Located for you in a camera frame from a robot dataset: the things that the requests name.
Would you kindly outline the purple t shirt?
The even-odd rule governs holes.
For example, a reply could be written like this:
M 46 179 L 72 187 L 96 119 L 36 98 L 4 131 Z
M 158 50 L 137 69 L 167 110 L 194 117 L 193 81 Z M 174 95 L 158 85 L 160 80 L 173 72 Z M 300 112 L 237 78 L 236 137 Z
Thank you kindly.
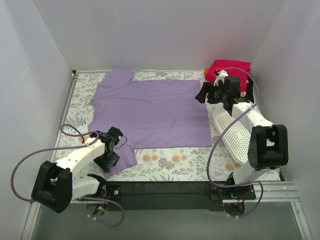
M 106 179 L 137 164 L 136 149 L 211 147 L 210 123 L 205 104 L 196 100 L 199 80 L 134 80 L 131 70 L 108 71 L 90 101 L 90 131 L 119 129 L 117 164 Z

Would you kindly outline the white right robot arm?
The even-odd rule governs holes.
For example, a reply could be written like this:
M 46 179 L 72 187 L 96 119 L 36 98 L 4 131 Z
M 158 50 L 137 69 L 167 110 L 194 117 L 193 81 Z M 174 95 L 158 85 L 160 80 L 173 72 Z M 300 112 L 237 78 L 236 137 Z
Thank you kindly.
M 237 122 L 250 133 L 248 160 L 230 175 L 223 186 L 230 198 L 237 199 L 243 195 L 244 186 L 255 183 L 264 172 L 288 163 L 287 128 L 283 124 L 266 120 L 256 110 L 256 103 L 241 96 L 240 79 L 237 76 L 225 76 L 217 83 L 204 82 L 195 99 L 201 104 L 221 103 L 224 110 L 234 118 L 219 135 L 218 142 Z

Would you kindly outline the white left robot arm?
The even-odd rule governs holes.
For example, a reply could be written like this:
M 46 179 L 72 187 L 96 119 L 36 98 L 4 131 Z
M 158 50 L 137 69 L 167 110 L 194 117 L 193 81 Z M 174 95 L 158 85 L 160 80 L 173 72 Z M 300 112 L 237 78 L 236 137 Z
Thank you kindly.
M 85 177 L 78 175 L 90 163 L 97 164 L 107 173 L 120 159 L 114 147 L 123 136 L 115 127 L 111 127 L 108 132 L 95 131 L 82 148 L 56 162 L 45 161 L 39 168 L 31 199 L 61 213 L 72 201 L 82 197 L 95 200 L 105 198 L 107 182 L 103 177 L 94 173 Z

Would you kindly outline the pink folded t shirt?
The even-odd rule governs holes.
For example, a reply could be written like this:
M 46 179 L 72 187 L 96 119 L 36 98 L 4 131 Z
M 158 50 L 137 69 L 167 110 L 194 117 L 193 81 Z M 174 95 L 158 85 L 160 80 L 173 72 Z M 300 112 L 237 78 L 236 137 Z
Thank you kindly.
M 249 86 L 249 81 L 248 80 L 246 80 L 246 87 L 248 87 Z M 242 97 L 242 98 L 244 98 L 245 96 L 247 95 L 247 90 L 245 89 L 245 91 L 241 91 L 240 92 L 240 96 Z

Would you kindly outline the black folded t shirt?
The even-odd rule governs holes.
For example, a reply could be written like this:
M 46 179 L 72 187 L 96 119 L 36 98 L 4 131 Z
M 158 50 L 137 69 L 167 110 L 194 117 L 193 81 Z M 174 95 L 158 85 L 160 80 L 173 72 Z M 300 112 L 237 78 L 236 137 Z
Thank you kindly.
M 253 104 L 255 103 L 254 100 L 254 83 L 253 83 L 253 76 L 249 76 L 247 78 L 247 84 L 246 84 L 246 95 L 245 98 L 248 99 Z

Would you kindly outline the magenta folded t shirt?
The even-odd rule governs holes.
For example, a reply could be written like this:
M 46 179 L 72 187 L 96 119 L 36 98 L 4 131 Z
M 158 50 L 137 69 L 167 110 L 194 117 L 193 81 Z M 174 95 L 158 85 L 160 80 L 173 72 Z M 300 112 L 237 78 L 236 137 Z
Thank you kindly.
M 207 76 L 205 76 L 205 79 L 208 82 L 214 82 L 216 80 L 216 75 L 214 74 L 214 71 L 222 70 L 225 68 L 239 68 L 249 73 L 251 71 L 251 62 L 240 61 L 240 60 L 230 60 L 230 59 L 216 59 L 213 62 L 213 64 L 209 67 L 209 70 L 208 70 Z M 240 91 L 245 91 L 247 88 L 246 83 L 247 83 L 248 76 L 243 71 L 237 70 L 237 69 L 226 70 L 229 76 L 239 77 Z

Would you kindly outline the orange folded t shirt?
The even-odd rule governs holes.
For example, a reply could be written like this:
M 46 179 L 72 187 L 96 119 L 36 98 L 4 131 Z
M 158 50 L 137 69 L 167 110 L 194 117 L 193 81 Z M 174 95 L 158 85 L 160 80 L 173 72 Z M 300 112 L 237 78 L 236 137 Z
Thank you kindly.
M 209 71 L 209 68 L 205 68 L 205 70 L 204 70 L 204 75 L 205 75 L 205 76 L 207 76 L 208 71 Z

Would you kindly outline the white perforated plastic basket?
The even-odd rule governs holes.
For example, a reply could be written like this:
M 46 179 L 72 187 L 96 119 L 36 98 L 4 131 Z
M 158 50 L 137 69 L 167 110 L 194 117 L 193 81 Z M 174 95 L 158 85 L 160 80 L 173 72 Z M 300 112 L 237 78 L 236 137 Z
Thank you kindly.
M 235 120 L 223 108 L 222 103 L 215 104 L 209 112 L 219 135 Z M 239 121 L 223 135 L 222 141 L 237 164 L 243 165 L 248 161 L 250 133 Z

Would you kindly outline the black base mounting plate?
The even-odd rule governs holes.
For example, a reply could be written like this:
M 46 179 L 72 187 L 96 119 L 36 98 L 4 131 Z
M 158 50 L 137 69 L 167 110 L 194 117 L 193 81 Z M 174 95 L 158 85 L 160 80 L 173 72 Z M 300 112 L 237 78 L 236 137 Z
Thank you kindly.
M 106 194 L 126 210 L 210 210 L 222 212 L 223 201 L 255 200 L 252 185 L 218 188 L 208 181 L 110 181 Z

